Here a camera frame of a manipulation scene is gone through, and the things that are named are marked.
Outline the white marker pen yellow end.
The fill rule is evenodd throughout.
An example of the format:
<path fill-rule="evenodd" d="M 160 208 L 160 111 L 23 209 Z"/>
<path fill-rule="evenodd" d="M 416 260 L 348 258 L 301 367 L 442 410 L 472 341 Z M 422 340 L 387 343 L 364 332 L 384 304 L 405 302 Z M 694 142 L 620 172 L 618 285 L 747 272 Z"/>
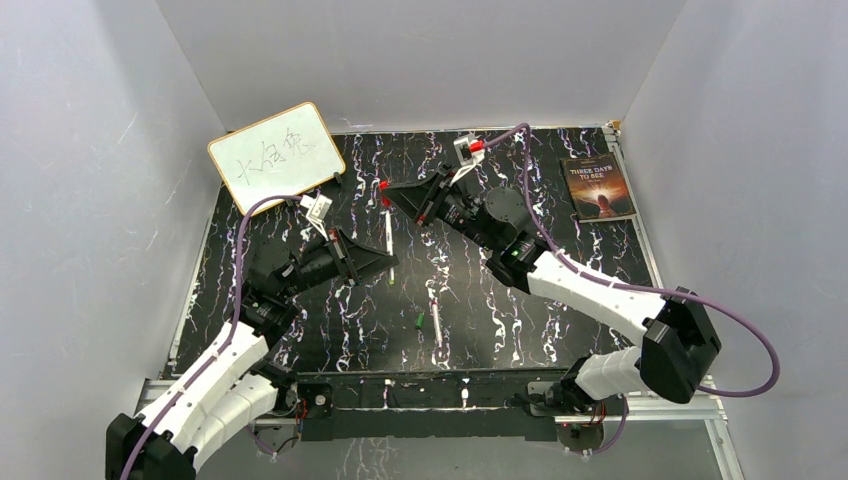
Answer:
<path fill-rule="evenodd" d="M 384 214 L 384 224 L 385 224 L 385 239 L 386 239 L 386 249 L 390 255 L 394 255 L 394 243 L 393 243 L 393 229 L 392 229 L 392 217 L 391 211 L 386 209 L 383 212 Z M 390 267 L 388 273 L 388 284 L 393 286 L 395 284 L 395 267 Z"/>

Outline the red pen cap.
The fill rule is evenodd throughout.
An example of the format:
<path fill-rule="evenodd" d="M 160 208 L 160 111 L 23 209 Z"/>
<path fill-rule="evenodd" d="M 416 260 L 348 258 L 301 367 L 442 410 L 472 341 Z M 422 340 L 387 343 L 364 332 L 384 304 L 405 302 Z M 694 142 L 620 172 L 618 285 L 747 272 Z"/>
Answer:
<path fill-rule="evenodd" d="M 378 185 L 378 190 L 380 194 L 380 200 L 384 207 L 389 207 L 391 205 L 391 201 L 388 197 L 385 196 L 384 190 L 388 187 L 387 181 L 381 181 Z"/>

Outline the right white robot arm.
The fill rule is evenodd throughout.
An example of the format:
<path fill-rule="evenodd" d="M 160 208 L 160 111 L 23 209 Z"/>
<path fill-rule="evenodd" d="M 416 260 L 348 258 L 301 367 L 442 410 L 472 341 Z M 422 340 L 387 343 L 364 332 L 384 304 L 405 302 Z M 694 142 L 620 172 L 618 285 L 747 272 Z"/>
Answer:
<path fill-rule="evenodd" d="M 440 220 L 488 251 L 486 266 L 503 285 L 575 309 L 630 341 L 626 349 L 578 359 L 547 391 L 531 394 L 532 404 L 587 414 L 609 397 L 636 391 L 686 404 L 721 350 L 705 308 L 689 290 L 639 291 L 591 268 L 564 265 L 514 189 L 475 198 L 446 164 L 424 180 L 383 181 L 379 189 L 385 204 L 416 224 Z"/>

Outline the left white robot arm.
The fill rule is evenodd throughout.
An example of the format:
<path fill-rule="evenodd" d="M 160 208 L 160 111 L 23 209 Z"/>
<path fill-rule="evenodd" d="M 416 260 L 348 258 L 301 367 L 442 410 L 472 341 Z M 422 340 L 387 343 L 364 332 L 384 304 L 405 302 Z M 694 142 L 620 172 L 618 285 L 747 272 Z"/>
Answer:
<path fill-rule="evenodd" d="M 302 252 L 263 242 L 242 260 L 234 318 L 158 398 L 106 430 L 108 479 L 194 479 L 203 464 L 257 417 L 294 411 L 292 374 L 265 357 L 299 316 L 293 297 L 333 280 L 354 286 L 397 266 L 393 253 L 340 229 Z"/>

